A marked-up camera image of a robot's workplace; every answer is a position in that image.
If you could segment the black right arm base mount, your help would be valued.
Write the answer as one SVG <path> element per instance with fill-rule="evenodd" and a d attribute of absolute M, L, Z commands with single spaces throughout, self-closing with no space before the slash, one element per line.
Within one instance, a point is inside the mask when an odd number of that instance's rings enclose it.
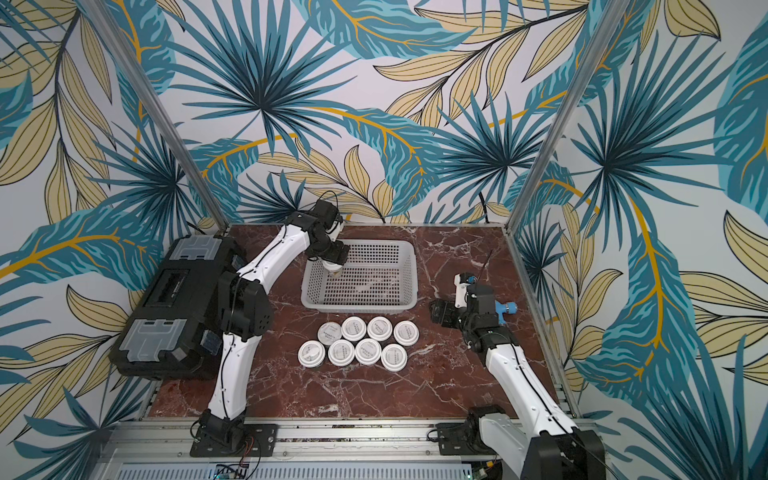
<path fill-rule="evenodd" d="M 495 454 L 482 442 L 479 431 L 468 420 L 438 423 L 428 431 L 426 438 L 438 445 L 442 456 Z"/>

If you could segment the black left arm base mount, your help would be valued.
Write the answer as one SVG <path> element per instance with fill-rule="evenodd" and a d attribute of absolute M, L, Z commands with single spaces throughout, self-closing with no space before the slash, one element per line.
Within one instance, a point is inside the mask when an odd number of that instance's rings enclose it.
<path fill-rule="evenodd" d="M 277 433 L 277 424 L 204 425 L 197 433 L 190 456 L 240 458 L 253 454 L 257 457 L 271 457 Z"/>

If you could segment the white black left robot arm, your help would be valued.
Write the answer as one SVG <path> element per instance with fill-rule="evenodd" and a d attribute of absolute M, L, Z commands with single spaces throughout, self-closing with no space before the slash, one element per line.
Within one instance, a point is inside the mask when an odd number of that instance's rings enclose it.
<path fill-rule="evenodd" d="M 210 440 L 232 453 L 251 443 L 244 426 L 246 387 L 255 351 L 273 321 L 268 294 L 300 254 L 320 260 L 331 273 L 339 271 L 350 250 L 338 239 L 343 224 L 336 206 L 318 201 L 309 210 L 289 215 L 276 237 L 253 260 L 219 277 L 223 353 L 214 392 L 198 420 L 199 442 Z"/>

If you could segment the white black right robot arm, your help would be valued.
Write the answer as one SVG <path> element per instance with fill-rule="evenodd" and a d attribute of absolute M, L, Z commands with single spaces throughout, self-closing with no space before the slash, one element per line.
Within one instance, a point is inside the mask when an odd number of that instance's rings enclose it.
<path fill-rule="evenodd" d="M 597 432 L 565 414 L 536 376 L 518 340 L 499 320 L 493 289 L 460 282 L 453 301 L 436 299 L 431 321 L 461 332 L 496 379 L 513 407 L 473 407 L 462 424 L 440 424 L 443 455 L 497 455 L 506 476 L 516 479 L 605 479 L 609 469 Z"/>

